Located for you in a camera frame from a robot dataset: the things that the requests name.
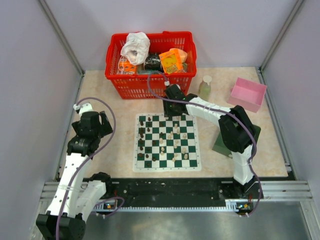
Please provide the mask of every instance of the clear plastic bottle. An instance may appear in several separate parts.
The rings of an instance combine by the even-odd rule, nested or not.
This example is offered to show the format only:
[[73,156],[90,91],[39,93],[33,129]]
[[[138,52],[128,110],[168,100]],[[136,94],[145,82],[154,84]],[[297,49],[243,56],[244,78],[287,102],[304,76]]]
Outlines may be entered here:
[[208,101],[209,95],[211,93],[211,81],[212,77],[209,75],[205,75],[199,85],[198,96],[205,101]]

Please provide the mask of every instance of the white wall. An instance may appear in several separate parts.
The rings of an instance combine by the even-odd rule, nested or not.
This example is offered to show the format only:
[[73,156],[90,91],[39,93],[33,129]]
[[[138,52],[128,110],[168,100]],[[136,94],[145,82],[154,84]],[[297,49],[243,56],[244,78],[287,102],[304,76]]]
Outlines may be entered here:
[[36,0],[0,8],[0,239],[29,239],[58,166],[79,74]]
[[320,210],[320,1],[306,1],[265,70],[296,172]]
[[47,0],[85,70],[103,70],[111,36],[191,31],[197,65],[260,66],[296,0]]

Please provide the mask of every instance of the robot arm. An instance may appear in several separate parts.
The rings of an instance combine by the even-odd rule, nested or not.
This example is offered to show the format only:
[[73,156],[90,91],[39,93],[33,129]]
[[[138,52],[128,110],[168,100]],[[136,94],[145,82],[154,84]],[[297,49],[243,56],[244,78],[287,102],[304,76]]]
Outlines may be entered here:
[[80,115],[80,121],[72,124],[76,136],[68,142],[63,175],[46,213],[39,214],[36,220],[36,225],[46,240],[56,239],[58,215],[67,190],[59,222],[60,240],[82,239],[87,219],[98,200],[107,192],[106,185],[110,181],[110,176],[105,173],[94,174],[85,191],[80,194],[84,175],[92,161],[89,160],[75,175],[71,186],[68,186],[80,165],[98,149],[101,138],[113,132],[105,112],[93,111],[90,103],[76,106],[75,110]]
[[232,117],[220,112],[211,111],[209,109],[219,109],[234,114],[254,136],[254,126],[248,118],[245,110],[241,106],[236,106],[234,108],[218,106],[216,104],[204,101],[194,94],[188,94],[185,96],[180,90],[179,86],[176,84],[167,87],[165,94],[166,98],[171,100],[180,100],[205,106],[205,108],[203,108],[188,103],[182,104],[163,101],[164,115],[166,117],[187,114],[206,119],[218,126],[220,128],[225,146],[232,153],[232,159],[234,161],[233,178],[241,185],[245,185],[250,182],[254,176],[248,165],[248,158],[251,156],[253,147],[252,141],[250,140],[248,134]]

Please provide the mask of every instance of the red basket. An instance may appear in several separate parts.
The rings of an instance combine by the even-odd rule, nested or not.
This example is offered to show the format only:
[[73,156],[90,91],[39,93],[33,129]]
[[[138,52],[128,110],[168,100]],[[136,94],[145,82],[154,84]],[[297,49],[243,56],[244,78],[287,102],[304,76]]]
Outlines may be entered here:
[[[128,33],[122,33],[114,34],[112,36],[110,46],[106,53],[105,76],[113,83],[115,89],[123,99],[154,98],[148,90],[148,75],[116,74],[120,59],[120,51],[126,43],[127,35]],[[184,94],[187,94],[191,80],[197,73],[197,53],[192,39],[192,33],[189,31],[164,31],[163,33],[150,33],[147,34],[147,36],[150,39],[150,53],[164,53],[169,51],[171,48],[178,48],[187,52],[187,72],[166,74],[170,84],[180,85]],[[166,86],[164,78],[161,75],[155,74],[151,76],[150,87],[156,94],[164,97],[164,90],[166,89]]]

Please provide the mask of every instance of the chessboard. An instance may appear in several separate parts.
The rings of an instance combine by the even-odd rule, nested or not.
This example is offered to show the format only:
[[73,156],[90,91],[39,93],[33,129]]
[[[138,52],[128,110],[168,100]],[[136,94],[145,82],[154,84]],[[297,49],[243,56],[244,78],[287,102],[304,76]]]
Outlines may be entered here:
[[133,171],[137,173],[200,171],[197,118],[165,118],[140,113],[135,118]]

